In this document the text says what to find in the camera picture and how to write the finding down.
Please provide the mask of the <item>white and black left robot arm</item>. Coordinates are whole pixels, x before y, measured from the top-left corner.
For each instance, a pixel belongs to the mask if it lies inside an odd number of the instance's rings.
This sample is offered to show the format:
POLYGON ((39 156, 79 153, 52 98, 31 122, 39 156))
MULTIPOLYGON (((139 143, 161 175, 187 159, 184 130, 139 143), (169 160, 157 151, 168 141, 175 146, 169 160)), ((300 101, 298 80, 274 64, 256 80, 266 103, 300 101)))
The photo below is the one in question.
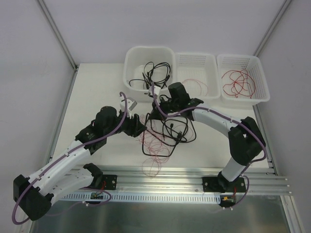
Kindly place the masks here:
POLYGON ((28 220, 38 220, 70 192, 84 187, 100 188, 104 175, 93 163, 85 164, 68 177, 65 174, 102 148, 108 137, 119 133, 138 137, 146 129, 139 115, 129 114, 128 107, 120 111, 111 106, 103 107, 95 119, 80 130, 60 157, 29 176, 20 174, 14 179, 12 222, 21 225, 28 220))

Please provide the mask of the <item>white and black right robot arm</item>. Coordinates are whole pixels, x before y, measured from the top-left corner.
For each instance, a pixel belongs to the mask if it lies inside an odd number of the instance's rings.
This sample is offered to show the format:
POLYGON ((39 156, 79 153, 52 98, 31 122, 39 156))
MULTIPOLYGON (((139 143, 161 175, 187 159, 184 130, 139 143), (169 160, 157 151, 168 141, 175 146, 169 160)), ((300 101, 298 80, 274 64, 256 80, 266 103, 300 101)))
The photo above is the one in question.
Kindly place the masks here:
POLYGON ((230 191, 250 165, 260 161, 257 158, 260 153, 266 158, 266 143, 253 118, 248 116, 238 119, 221 113, 203 100, 191 98, 180 82, 169 85, 168 91, 170 97, 165 100, 159 96, 159 87, 151 85, 151 116, 169 118, 181 115, 191 121, 203 123, 228 138, 231 158, 217 177, 207 183, 208 189, 221 193, 230 191))

